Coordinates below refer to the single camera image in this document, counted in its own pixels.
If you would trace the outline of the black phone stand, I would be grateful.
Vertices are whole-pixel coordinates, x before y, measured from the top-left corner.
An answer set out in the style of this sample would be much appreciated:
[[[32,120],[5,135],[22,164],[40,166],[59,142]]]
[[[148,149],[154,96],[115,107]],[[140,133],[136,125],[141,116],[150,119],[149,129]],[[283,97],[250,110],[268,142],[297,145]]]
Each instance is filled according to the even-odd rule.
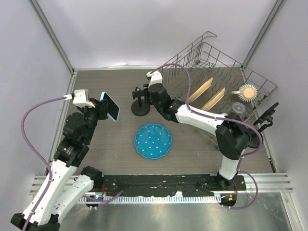
[[[260,133],[260,136],[262,138],[262,144],[264,142],[264,138],[263,135],[261,134],[261,132],[263,132],[265,129],[267,129],[268,127],[271,127],[273,125],[273,122],[264,122],[263,124],[260,124],[261,127],[258,129],[258,132]],[[249,148],[257,148],[260,145],[260,140],[257,136],[257,134],[252,130],[252,129],[248,129],[248,134],[250,135],[251,139],[248,143],[248,147]]]
[[[145,116],[150,112],[150,94],[148,91],[149,84],[144,84],[143,89],[136,87],[132,92],[134,102],[131,105],[131,111],[136,116]]]

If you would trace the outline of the black phone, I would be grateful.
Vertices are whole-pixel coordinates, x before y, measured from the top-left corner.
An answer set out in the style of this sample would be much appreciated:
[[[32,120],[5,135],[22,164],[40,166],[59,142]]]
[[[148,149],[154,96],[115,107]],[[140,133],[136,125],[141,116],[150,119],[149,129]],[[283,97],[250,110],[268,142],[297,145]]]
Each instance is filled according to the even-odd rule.
[[[257,124],[263,124],[264,122],[270,122],[272,123],[273,117],[272,115],[276,112],[275,109],[279,105],[278,102],[276,102],[274,105],[272,105],[268,110],[266,110],[254,123],[253,125],[256,126]]]

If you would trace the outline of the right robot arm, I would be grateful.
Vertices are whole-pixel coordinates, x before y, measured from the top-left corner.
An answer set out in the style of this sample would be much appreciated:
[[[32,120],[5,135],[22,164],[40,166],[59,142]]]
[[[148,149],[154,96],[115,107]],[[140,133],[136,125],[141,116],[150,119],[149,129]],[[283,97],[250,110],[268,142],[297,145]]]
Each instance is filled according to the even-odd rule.
[[[247,148],[251,135],[236,113],[217,115],[193,108],[181,100],[172,99],[161,83],[149,85],[149,99],[158,113],[166,120],[202,129],[217,139],[223,155],[217,173],[217,186],[230,189],[238,174],[238,165]]]

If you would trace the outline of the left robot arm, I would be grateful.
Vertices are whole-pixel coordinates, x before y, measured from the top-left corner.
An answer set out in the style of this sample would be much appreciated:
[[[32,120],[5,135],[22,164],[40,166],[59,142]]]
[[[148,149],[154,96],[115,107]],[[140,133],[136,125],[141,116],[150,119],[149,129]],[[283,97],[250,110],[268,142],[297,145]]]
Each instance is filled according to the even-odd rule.
[[[89,151],[89,144],[99,120],[108,118],[108,101],[90,99],[79,112],[67,119],[48,175],[30,205],[11,218],[22,231],[57,231],[60,224],[87,192],[97,192],[103,185],[103,174],[93,167],[85,167],[68,190],[64,187]]]

